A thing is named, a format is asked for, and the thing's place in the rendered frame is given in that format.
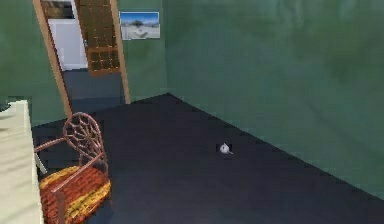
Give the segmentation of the framed beach landscape picture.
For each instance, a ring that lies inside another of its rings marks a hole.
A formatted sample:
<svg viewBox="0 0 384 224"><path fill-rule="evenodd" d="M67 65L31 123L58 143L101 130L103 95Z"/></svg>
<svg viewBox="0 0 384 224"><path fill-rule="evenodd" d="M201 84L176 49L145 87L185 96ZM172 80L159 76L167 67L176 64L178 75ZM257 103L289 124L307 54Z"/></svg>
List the framed beach landscape picture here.
<svg viewBox="0 0 384 224"><path fill-rule="evenodd" d="M159 39L161 36L158 12L119 12L123 40Z"/></svg>

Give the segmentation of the brown panelled room door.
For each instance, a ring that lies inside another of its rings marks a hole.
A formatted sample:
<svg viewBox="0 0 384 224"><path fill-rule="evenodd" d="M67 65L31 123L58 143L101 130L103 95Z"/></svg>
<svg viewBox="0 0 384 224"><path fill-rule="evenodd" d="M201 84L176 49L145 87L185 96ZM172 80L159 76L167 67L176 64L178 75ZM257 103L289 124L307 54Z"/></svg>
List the brown panelled room door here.
<svg viewBox="0 0 384 224"><path fill-rule="evenodd" d="M75 0L88 71L99 76L120 71L110 0Z"/></svg>

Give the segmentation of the white cabinet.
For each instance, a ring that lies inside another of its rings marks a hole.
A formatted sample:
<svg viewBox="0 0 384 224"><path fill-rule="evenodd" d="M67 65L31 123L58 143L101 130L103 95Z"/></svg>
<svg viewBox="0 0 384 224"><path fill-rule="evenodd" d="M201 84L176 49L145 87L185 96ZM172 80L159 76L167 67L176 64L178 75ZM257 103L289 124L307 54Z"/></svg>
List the white cabinet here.
<svg viewBox="0 0 384 224"><path fill-rule="evenodd" d="M61 69L85 69L88 62L79 22L76 19L49 19L48 24Z"/></svg>

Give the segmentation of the cream table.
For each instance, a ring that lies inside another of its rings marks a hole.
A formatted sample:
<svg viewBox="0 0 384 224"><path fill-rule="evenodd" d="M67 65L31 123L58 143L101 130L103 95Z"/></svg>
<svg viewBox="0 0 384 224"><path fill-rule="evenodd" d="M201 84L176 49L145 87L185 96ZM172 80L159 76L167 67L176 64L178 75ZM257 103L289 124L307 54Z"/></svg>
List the cream table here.
<svg viewBox="0 0 384 224"><path fill-rule="evenodd" d="M44 224L26 100L0 112L0 224Z"/></svg>

